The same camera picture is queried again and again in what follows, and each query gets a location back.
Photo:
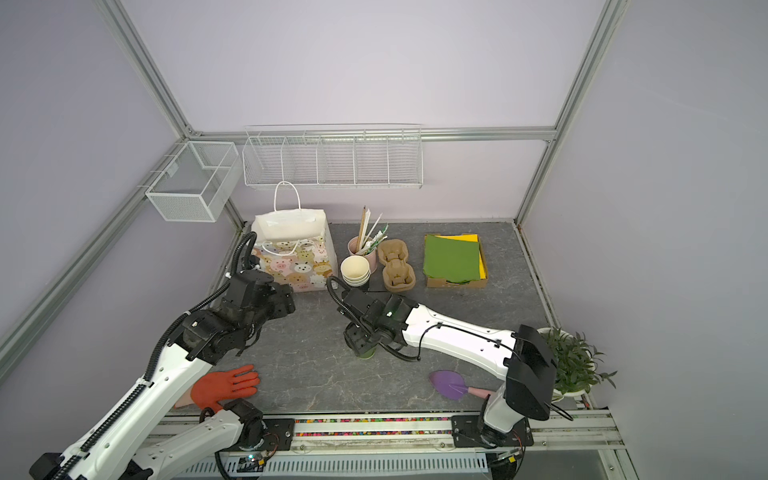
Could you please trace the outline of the single paper coffee cup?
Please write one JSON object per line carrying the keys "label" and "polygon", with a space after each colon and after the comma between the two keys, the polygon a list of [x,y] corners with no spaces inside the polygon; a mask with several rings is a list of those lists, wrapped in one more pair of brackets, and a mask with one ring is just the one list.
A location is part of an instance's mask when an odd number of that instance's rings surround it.
{"label": "single paper coffee cup", "polygon": [[359,359],[370,359],[375,355],[377,345],[375,343],[353,343],[352,351]]}

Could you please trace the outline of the cartoon animal paper gift bag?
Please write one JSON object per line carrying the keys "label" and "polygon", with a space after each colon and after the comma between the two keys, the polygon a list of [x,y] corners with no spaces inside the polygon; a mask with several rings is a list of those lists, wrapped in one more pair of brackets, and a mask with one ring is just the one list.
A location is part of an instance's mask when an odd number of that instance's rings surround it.
{"label": "cartoon animal paper gift bag", "polygon": [[252,253],[276,282],[297,293],[320,291],[338,273],[338,260],[324,210],[305,208],[296,200],[292,209],[273,210],[254,218],[257,240]]}

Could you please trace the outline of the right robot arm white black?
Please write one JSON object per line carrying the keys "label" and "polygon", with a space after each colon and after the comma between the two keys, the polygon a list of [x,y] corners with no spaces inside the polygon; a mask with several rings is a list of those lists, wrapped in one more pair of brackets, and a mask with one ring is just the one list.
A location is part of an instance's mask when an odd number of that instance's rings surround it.
{"label": "right robot arm white black", "polygon": [[558,362],[537,329],[499,330],[440,314],[402,295],[368,292],[332,276],[327,291],[348,321],[346,345],[359,358],[385,350],[419,362],[433,350],[475,365],[502,381],[484,400],[476,426],[454,426],[454,439],[471,447],[533,444],[530,422],[547,421]]}

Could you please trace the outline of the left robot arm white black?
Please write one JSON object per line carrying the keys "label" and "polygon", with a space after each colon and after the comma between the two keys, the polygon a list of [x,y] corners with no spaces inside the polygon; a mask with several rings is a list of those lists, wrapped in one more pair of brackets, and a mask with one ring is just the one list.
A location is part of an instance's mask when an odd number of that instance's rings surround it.
{"label": "left robot arm white black", "polygon": [[29,469],[31,478],[168,479],[231,447],[265,447],[263,414],[246,397],[167,441],[143,445],[182,394],[228,352],[253,346],[267,321],[294,312],[291,287],[258,268],[256,240],[254,232],[243,236],[224,284],[167,328],[133,387],[63,452],[42,454]]}

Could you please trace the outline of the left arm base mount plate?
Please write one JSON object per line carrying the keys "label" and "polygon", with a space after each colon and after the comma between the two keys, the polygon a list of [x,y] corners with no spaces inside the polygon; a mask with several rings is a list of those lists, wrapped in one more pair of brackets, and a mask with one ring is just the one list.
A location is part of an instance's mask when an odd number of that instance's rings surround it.
{"label": "left arm base mount plate", "polygon": [[288,451],[296,421],[290,417],[264,418],[248,423],[227,452]]}

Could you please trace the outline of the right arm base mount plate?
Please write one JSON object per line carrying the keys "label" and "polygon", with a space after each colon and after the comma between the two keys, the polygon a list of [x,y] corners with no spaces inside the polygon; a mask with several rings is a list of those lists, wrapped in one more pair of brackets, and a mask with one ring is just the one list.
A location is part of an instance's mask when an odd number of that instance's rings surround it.
{"label": "right arm base mount plate", "polygon": [[517,421],[508,433],[499,433],[486,426],[480,414],[453,415],[451,431],[457,448],[527,448],[534,444],[527,418]]}

